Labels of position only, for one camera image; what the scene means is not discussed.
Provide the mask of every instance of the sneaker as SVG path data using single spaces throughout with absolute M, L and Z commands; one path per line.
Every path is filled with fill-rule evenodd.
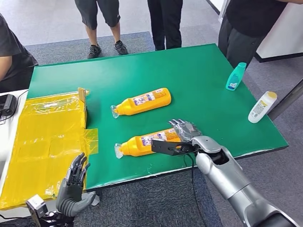
M 126 49 L 126 46 L 124 45 L 121 40 L 117 41 L 115 43 L 115 49 L 119 54 L 119 55 L 125 55 L 128 54 L 128 52 Z
M 88 59 L 97 58 L 101 53 L 101 48 L 98 45 L 91 45 L 89 52 L 87 55 Z

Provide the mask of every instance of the orange bottle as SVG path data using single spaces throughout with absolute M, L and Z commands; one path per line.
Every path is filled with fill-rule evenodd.
M 167 88 L 160 88 L 133 98 L 127 98 L 117 106 L 112 105 L 113 116 L 134 115 L 169 105 L 172 97 Z
M 180 142 L 181 139 L 177 135 L 175 129 L 166 129 L 144 136 L 134 136 L 130 140 L 121 144 L 115 145 L 115 152 L 117 158 L 122 158 L 123 155 L 141 156 L 152 154 L 152 140 L 162 139 L 169 142 Z

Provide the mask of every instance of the black shirt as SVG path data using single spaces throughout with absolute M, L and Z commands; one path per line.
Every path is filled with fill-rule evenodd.
M 261 37 L 270 32 L 286 4 L 277 0 L 230 0 L 226 15 L 240 33 Z
M 5 19 L 0 14 L 0 57 L 12 56 L 12 64 L 2 79 L 18 76 L 26 70 L 32 70 L 37 61 L 9 29 Z

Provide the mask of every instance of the teal bottle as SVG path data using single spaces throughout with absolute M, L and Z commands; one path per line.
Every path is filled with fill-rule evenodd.
M 234 91 L 239 86 L 242 78 L 243 78 L 246 63 L 239 63 L 230 75 L 228 77 L 227 83 L 226 83 L 226 89 L 230 91 Z

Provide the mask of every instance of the white table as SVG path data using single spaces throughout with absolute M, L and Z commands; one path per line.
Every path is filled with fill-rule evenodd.
M 19 117 L 23 109 L 27 96 L 26 90 L 1 93 L 0 96 L 6 94 L 15 96 L 18 100 L 18 103 L 14 115 L 9 119 L 0 122 L 0 195 L 2 191 L 3 185 L 5 184 L 8 164 L 11 160 Z M 13 212 L 13 210 L 1 211 L 1 214 L 6 217 L 16 216 L 16 213 Z

